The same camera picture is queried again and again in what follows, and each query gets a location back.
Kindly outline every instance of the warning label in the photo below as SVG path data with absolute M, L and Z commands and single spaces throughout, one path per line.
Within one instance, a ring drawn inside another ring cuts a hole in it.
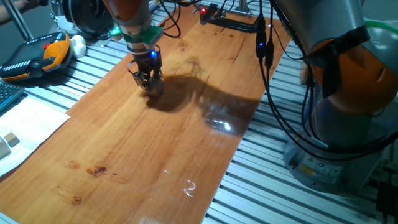
M 327 164 L 309 155 L 305 156 L 300 166 L 300 170 L 310 177 L 333 184 L 338 180 L 341 169 L 341 166 Z

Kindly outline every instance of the white paper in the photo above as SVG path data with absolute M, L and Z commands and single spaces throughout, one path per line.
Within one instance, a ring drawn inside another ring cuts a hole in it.
M 0 176 L 21 164 L 56 131 L 69 116 L 25 98 L 0 117 L 0 136 L 13 132 L 20 140 L 11 153 L 0 159 Z

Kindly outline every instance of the keyboard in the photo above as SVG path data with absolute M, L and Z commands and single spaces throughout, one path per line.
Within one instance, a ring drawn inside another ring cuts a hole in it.
M 24 91 L 23 87 L 0 82 L 0 111 L 18 98 Z

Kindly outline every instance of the wooden board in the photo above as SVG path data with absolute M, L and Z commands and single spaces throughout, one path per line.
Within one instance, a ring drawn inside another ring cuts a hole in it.
M 127 55 L 2 177 L 0 211 L 19 223 L 201 222 L 264 85 L 256 35 L 202 26 L 192 11 L 182 11 L 180 39 L 159 41 L 164 94 L 143 93 Z M 275 40 L 274 68 L 282 53 Z

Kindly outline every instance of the small wooden block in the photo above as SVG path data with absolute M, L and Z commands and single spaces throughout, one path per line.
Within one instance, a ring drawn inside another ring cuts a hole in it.
M 0 138 L 0 159 L 10 153 L 11 150 L 8 147 L 7 143 L 2 138 Z
M 14 147 L 19 143 L 19 139 L 17 138 L 17 136 L 15 136 L 14 133 L 9 133 L 4 138 L 8 142 L 8 145 L 10 145 L 11 147 Z

